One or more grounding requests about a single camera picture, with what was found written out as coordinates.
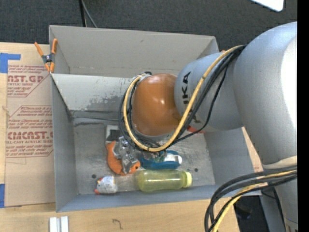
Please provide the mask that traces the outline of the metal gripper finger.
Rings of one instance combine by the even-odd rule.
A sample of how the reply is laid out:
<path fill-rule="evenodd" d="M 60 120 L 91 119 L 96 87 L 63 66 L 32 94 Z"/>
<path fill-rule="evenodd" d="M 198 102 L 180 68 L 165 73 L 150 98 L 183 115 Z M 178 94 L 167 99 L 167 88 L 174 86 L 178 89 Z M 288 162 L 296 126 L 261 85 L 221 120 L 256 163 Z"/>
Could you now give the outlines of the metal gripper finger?
<path fill-rule="evenodd" d="M 125 139 L 119 139 L 115 143 L 113 153 L 116 158 L 123 158 L 127 154 L 128 143 Z"/>
<path fill-rule="evenodd" d="M 122 171 L 124 174 L 132 174 L 137 170 L 137 158 L 132 154 L 125 154 L 122 157 Z"/>

